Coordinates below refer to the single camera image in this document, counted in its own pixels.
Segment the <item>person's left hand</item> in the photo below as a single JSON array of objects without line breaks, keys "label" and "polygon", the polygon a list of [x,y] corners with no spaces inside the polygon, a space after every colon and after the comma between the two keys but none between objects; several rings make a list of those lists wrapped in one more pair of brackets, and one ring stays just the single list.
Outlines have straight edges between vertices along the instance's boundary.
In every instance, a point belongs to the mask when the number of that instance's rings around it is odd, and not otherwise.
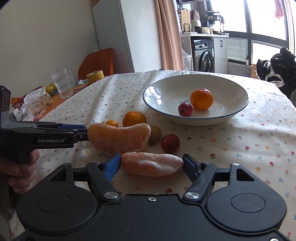
[{"label": "person's left hand", "polygon": [[9,176],[8,184],[13,187],[14,192],[25,194],[30,190],[39,157],[39,150],[33,150],[29,155],[29,161],[22,165],[1,158],[1,172]]}]

